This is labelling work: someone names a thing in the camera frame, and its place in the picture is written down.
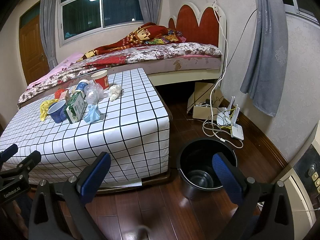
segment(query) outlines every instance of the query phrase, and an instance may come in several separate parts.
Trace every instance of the door handle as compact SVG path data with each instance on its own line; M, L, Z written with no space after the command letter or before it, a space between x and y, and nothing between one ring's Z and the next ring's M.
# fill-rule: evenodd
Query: door handle
M44 54L43 54L43 52L41 53L41 56L40 56L39 59L42 59L42 61L44 61Z

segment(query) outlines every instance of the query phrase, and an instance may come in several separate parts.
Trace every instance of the floral bedsheet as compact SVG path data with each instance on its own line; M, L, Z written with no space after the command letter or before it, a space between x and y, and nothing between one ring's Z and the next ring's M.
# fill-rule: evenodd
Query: floral bedsheet
M108 54L97 55L77 62L71 65L67 70L56 73L40 84L28 89L20 96L18 104L24 103L52 87L100 68L110 68L130 63L173 58L185 55L208 55L219 57L222 55L222 53L216 46L211 44L184 42L179 44L173 43L129 48Z

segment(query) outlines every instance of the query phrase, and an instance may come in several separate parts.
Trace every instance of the plastic bag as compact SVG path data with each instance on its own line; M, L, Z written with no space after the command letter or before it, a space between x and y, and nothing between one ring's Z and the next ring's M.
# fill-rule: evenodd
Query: plastic bag
M122 90L121 85L114 85L109 88L109 98L111 102L118 98L118 96L121 93L121 90Z
M98 105L88 105L89 112L83 117L86 123L92 123L100 119L100 111Z
M84 87L85 101L90 105L96 105L100 98L103 97L103 89L100 84L89 84Z

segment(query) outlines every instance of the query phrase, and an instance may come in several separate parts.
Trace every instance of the black bucket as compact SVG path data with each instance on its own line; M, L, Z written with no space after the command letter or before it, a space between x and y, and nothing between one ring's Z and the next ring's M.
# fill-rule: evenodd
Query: black bucket
M182 192L193 198L204 191L222 188L212 167L212 157L222 152L228 161L237 166L237 158L231 147L213 138L198 138L188 142L177 158L177 169L183 180Z

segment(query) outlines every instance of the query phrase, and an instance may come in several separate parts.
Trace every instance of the blue plastic bag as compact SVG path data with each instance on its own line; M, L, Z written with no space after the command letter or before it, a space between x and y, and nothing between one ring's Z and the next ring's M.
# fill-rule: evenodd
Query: blue plastic bag
M89 112L83 117L87 123L92 123L100 119L100 111L98 105L88 105Z

